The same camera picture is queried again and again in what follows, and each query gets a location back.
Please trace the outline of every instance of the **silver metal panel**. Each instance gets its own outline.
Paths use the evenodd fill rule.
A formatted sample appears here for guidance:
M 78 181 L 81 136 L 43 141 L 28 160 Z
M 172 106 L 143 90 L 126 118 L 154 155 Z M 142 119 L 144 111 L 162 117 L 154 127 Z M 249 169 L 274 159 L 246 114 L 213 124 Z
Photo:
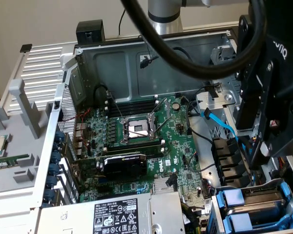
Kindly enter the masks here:
M 65 86 L 62 100 L 62 111 L 63 111 L 63 120 L 59 122 L 59 128 L 62 132 L 68 133 L 71 139 L 74 139 L 74 129 L 76 119 L 73 118 L 76 116 L 75 106 L 72 100 L 68 86 Z
M 38 234 L 49 233 L 50 231 L 52 233 L 63 233 L 65 230 L 71 230 L 72 233 L 91 234 L 94 228 L 95 205 L 135 198 L 138 200 L 139 233 L 185 233 L 179 194 L 167 193 L 131 195 L 45 208 L 41 212 Z
M 183 31 L 180 16 L 169 23 L 158 23 L 150 20 L 151 25 L 159 35 L 169 34 L 169 33 L 181 33 Z
M 54 135 L 58 128 L 58 119 L 60 115 L 60 110 L 62 106 L 62 98 L 63 93 L 66 88 L 66 85 L 63 83 L 58 85 L 56 93 L 55 93 L 55 101 L 60 102 L 60 106 L 55 109 L 55 105 L 53 104 L 52 111 L 49 118 L 48 128 L 46 130 L 46 138 L 43 144 L 43 149 L 40 158 L 40 164 L 37 172 L 36 183 L 34 187 L 34 192 L 32 196 L 31 207 L 37 208 L 41 206 L 42 203 L 42 195 L 44 192 L 44 185 L 47 176 L 47 171 L 49 167 L 52 145 L 54 142 Z
M 34 139 L 30 128 L 24 125 L 20 115 L 10 116 L 8 120 L 3 121 L 5 130 L 0 131 L 0 136 L 11 135 L 11 140 L 7 142 L 5 146 L 4 157 L 9 158 L 22 155 L 33 155 L 33 158 L 41 157 L 48 126 L 48 118 L 44 111 L 39 112 L 38 123 L 41 128 L 41 135 L 38 139 Z M 0 193 L 3 191 L 33 187 L 35 178 L 32 181 L 17 183 L 13 177 L 16 173 L 24 171 L 27 168 L 30 168 L 30 172 L 36 177 L 36 170 L 34 170 L 34 167 L 36 167 L 36 165 L 33 163 L 26 168 L 16 166 L 0 169 Z
M 73 57 L 75 44 L 33 46 L 30 52 L 21 54 L 21 61 L 10 79 L 24 80 L 25 93 L 39 110 L 45 109 L 46 104 L 53 101 L 57 85 L 63 81 L 63 65 Z M 9 94 L 3 95 L 0 104 L 9 115 L 21 112 L 18 102 Z
M 185 233 L 178 192 L 152 195 L 150 204 L 152 233 Z
M 211 139 L 209 134 L 209 127 L 202 117 L 191 117 L 189 120 L 191 128 L 194 131 Z M 192 135 L 195 147 L 198 151 L 200 167 L 205 168 L 211 164 L 214 164 L 215 162 L 211 153 L 211 144 L 208 141 L 198 137 L 196 134 Z M 202 178 L 207 179 L 213 187 L 220 187 L 220 180 L 215 166 L 202 171 Z
M 151 233 L 150 218 L 150 194 L 123 196 L 118 198 L 79 203 L 69 206 L 45 208 L 42 210 L 39 221 L 38 234 L 63 233 L 64 230 L 72 229 L 74 233 L 93 233 L 94 206 L 100 203 L 114 202 L 126 199 L 138 199 L 139 233 Z
M 208 65 L 213 48 L 230 44 L 226 38 L 228 33 L 230 32 L 226 30 L 197 33 L 168 38 L 165 41 L 170 47 L 183 47 L 194 62 Z M 155 56 L 156 52 L 150 46 L 149 49 Z M 99 82 L 103 82 L 109 88 L 117 102 L 196 90 L 204 85 L 202 81 L 176 71 L 161 58 L 147 68 L 140 69 L 140 58 L 148 55 L 147 46 L 143 41 L 77 48 L 76 54 L 79 64 L 91 64 L 85 68 L 80 66 L 81 73 L 87 75 L 85 92 L 89 105 L 93 104 L 93 88 Z M 96 94 L 97 102 L 102 101 L 99 92 Z

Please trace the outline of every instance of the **red cable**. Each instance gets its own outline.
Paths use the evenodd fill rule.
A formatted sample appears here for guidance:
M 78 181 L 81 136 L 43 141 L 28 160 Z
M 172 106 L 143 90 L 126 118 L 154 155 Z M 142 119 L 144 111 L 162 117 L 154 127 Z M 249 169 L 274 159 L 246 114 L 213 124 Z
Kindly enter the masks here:
M 279 161 L 279 166 L 280 166 L 280 169 L 282 169 L 282 168 L 283 168 L 283 166 L 282 166 L 281 159 L 280 159 L 280 158 L 278 158 L 278 161 Z
M 80 115 L 81 117 L 82 117 L 82 125 L 83 125 L 83 122 L 84 122 L 84 117 L 85 117 L 85 115 L 87 115 L 88 113 L 90 112 L 90 108 L 84 113 L 84 114 L 82 114 L 82 115 Z M 87 145 L 86 145 L 86 143 L 84 142 L 84 137 L 83 137 L 83 133 L 81 132 L 81 134 L 80 134 L 81 136 L 82 136 L 82 141 L 83 141 L 83 144 L 85 145 L 85 147 L 87 148 Z

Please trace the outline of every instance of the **chip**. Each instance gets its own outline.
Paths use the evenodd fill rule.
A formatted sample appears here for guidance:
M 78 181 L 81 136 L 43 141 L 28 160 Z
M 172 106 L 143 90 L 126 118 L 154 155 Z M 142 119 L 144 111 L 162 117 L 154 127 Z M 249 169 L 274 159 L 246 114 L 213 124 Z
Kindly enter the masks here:
M 192 174 L 187 174 L 187 179 L 192 179 Z

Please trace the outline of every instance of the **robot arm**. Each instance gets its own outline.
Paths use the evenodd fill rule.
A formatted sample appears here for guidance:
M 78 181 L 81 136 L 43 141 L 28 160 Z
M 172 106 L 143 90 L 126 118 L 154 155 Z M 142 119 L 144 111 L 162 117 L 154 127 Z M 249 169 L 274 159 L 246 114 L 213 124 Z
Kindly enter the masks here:
M 214 6 L 247 2 L 248 0 L 148 0 L 148 17 L 159 35 L 182 32 L 180 8 Z

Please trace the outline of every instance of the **screw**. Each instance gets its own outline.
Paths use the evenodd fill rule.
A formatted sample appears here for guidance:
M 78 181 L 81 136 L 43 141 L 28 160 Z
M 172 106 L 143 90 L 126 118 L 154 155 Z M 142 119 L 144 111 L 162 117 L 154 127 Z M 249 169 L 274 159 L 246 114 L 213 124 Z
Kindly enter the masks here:
M 226 101 L 230 101 L 231 99 L 232 99 L 231 95 L 229 95 L 229 94 L 225 95 L 225 100 Z
M 267 65 L 267 70 L 268 70 L 269 72 L 272 70 L 272 65 L 271 65 L 271 63 L 268 63 L 268 65 Z

